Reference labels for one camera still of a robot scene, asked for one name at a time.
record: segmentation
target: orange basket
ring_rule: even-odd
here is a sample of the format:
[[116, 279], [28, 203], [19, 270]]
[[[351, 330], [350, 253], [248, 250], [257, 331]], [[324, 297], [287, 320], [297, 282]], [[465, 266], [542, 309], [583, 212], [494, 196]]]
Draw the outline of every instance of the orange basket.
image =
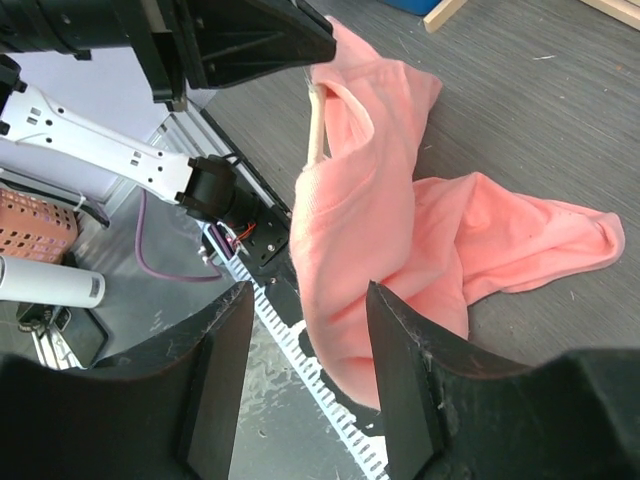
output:
[[0, 189], [0, 255], [60, 263], [77, 237], [71, 210]]

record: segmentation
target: pink cloth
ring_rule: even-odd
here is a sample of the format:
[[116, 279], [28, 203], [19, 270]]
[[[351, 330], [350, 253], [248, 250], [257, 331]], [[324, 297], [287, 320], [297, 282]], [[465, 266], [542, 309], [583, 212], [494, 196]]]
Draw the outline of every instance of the pink cloth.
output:
[[320, 363], [356, 402], [379, 408], [370, 280], [467, 338], [468, 305], [610, 265], [624, 232], [612, 213], [510, 193], [480, 173], [413, 183], [441, 82], [332, 22], [336, 58], [312, 72], [329, 92], [332, 157], [297, 181], [291, 255]]

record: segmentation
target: white cylinder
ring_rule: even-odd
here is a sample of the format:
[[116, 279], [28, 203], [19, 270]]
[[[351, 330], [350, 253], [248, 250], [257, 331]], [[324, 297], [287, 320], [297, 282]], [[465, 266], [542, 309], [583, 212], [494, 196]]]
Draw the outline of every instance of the white cylinder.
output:
[[0, 300], [95, 308], [105, 289], [100, 273], [0, 256]]

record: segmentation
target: purple cable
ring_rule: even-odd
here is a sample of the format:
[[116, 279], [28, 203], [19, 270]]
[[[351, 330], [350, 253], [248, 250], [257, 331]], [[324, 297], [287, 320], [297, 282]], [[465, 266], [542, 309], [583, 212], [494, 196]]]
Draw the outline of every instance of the purple cable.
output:
[[220, 249], [224, 252], [225, 256], [227, 257], [227, 260], [231, 260], [231, 258], [233, 257], [233, 250], [231, 250], [229, 243], [222, 236], [222, 234], [220, 233], [220, 230], [218, 230], [218, 226], [210, 225], [209, 231], [211, 232], [211, 235], [213, 235], [215, 241], [218, 243], [218, 246], [220, 247]]
[[147, 262], [145, 262], [144, 257], [142, 255], [142, 233], [144, 231], [144, 218], [147, 213], [147, 192], [144, 189], [141, 189], [140, 196], [140, 211], [138, 212], [138, 226], [136, 227], [136, 240], [135, 240], [135, 251], [136, 251], [136, 260], [138, 261], [138, 265], [140, 268], [147, 274], [152, 277], [159, 278], [161, 280], [172, 280], [175, 282], [184, 282], [184, 283], [208, 283], [214, 282], [222, 277], [222, 274], [218, 271], [215, 265], [211, 265], [211, 267], [216, 271], [216, 274], [211, 277], [186, 277], [183, 275], [169, 275], [166, 273], [156, 272], [152, 269]]

